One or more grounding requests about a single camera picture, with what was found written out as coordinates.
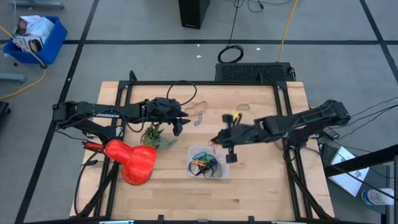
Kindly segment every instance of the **blue bin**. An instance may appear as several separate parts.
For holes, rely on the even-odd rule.
[[[43,49],[35,54],[43,61],[44,64],[51,65],[57,58],[57,55],[62,47],[62,43],[65,40],[68,31],[60,22],[59,17],[46,16],[46,18],[54,23],[54,27],[52,28],[49,37],[45,41]],[[4,46],[3,51],[4,53],[12,55],[20,63],[40,63],[29,52],[23,52],[21,48],[12,43],[12,39],[8,40],[6,46]]]

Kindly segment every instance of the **wooden table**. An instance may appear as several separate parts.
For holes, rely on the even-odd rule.
[[[113,105],[117,87],[118,82],[103,82],[98,103]],[[168,88],[168,85],[134,85],[131,103],[156,96],[165,97]],[[238,162],[230,165],[227,180],[194,178],[186,171],[189,147],[208,146],[209,140],[225,127],[221,116],[231,113],[237,105],[250,105],[249,111],[243,111],[242,123],[252,124],[255,118],[277,114],[272,87],[198,85],[197,88],[197,96],[183,109],[207,101],[208,109],[203,114],[201,125],[193,125],[197,116],[189,117],[192,122],[184,125],[177,143],[168,150],[158,150],[155,169],[146,184],[131,186],[119,174],[112,219],[156,220],[158,215],[164,215],[166,220],[248,220],[248,216],[252,215],[257,221],[294,220],[286,166],[277,142],[236,146]],[[293,113],[307,110],[303,83],[288,83],[288,88]],[[182,103],[192,94],[192,86],[175,86],[170,97]],[[280,95],[284,108],[282,92]],[[111,120],[96,118],[95,122],[110,125]],[[140,124],[133,125],[135,129],[140,127]],[[165,128],[166,137],[172,138],[172,126],[162,125],[162,128]],[[127,129],[124,142],[131,146],[139,145],[141,135]],[[317,149],[314,140],[310,140],[308,146]],[[309,191],[333,216],[319,155],[304,149],[301,153]],[[91,154],[91,151],[86,151],[84,161]],[[86,205],[98,188],[101,168],[101,164],[86,168],[78,194],[79,209]],[[298,188],[297,195],[301,216],[305,217],[302,194]],[[107,198],[106,192],[101,214],[105,213]]]

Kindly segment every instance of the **yellow power cord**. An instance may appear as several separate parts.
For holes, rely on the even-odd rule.
[[[35,57],[35,58],[40,62],[40,64],[41,64],[43,67],[45,66],[44,63],[43,63],[43,61],[41,61],[41,60],[38,58],[38,56],[36,56],[36,54],[34,54],[34,53],[33,53],[30,49],[28,49],[27,47],[23,46],[23,45],[22,45],[17,39],[15,39],[5,28],[3,28],[3,26],[0,25],[0,29],[2,29],[10,38],[12,38],[13,40],[15,40],[15,41],[18,43],[18,45],[19,45],[20,47],[24,48],[25,51],[27,51],[27,52],[29,52],[30,54],[32,54],[33,57]],[[3,100],[3,99],[5,99],[5,98],[9,98],[9,97],[11,97],[11,96],[15,96],[15,95],[17,95],[18,93],[20,93],[20,92],[22,92],[22,91],[24,91],[24,90],[26,90],[26,89],[28,89],[28,88],[30,88],[30,87],[32,87],[32,86],[38,84],[39,82],[43,81],[43,79],[44,79],[46,73],[47,73],[47,69],[45,68],[45,69],[44,69],[44,72],[43,72],[43,75],[42,75],[42,77],[41,77],[39,80],[37,80],[36,82],[33,82],[33,83],[30,84],[30,85],[25,86],[24,88],[21,88],[20,90],[16,91],[15,93],[11,93],[11,94],[8,94],[8,95],[6,95],[6,96],[0,97],[0,100]]]
[[[282,37],[282,43],[280,43],[280,50],[279,50],[279,57],[278,57],[278,62],[280,62],[280,60],[282,59],[282,52],[284,51],[284,43],[285,43],[285,37],[286,37],[286,33],[287,33],[287,29],[289,28],[290,25],[290,21],[292,20],[294,11],[296,10],[296,6],[299,0],[295,0],[293,8],[290,12],[290,16],[289,16],[289,20],[286,23],[285,26],[285,31],[284,31],[284,36]]]

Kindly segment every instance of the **plastic bin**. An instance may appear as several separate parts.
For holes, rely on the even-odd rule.
[[[62,43],[65,40],[68,31],[64,28],[60,22],[60,18],[57,16],[45,16],[51,22],[54,23],[49,37],[44,43],[43,49],[40,52],[35,53],[38,58],[40,58],[44,64],[51,65],[54,63],[57,55],[62,47]],[[12,43],[10,38],[4,47],[4,53],[12,55],[20,63],[36,63],[40,62],[33,57],[29,52],[23,52],[21,48]]]
[[[189,166],[192,161],[192,157],[201,152],[207,152],[207,154],[212,155],[216,158],[216,160],[220,163],[221,168],[217,169],[214,173],[214,177],[207,177],[203,175],[195,176],[189,171]],[[187,159],[187,174],[191,177],[201,177],[201,178],[210,178],[210,179],[227,179],[229,176],[229,164],[225,161],[225,155],[227,155],[227,150],[216,150],[214,153],[213,149],[210,147],[202,147],[202,146],[192,146],[188,150],[188,159]],[[191,171],[196,174],[199,172],[199,168],[197,166],[193,166]]]

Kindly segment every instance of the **clear plastic container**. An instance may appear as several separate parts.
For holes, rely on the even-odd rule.
[[[201,153],[201,152],[207,152],[208,155],[214,156],[216,160],[220,163],[219,167],[217,168],[213,175],[211,175],[211,171],[207,172],[205,175],[200,174],[200,175],[193,175],[189,168],[191,166],[191,171],[194,174],[197,174],[199,172],[199,168],[197,165],[193,165],[191,161],[193,160],[192,157]],[[210,179],[227,179],[229,176],[229,164],[226,163],[225,161],[225,155],[227,155],[228,151],[227,150],[214,150],[210,147],[203,147],[203,146],[191,146],[188,150],[188,158],[187,158],[187,174],[190,175],[191,177],[202,177],[202,178],[210,178]]]

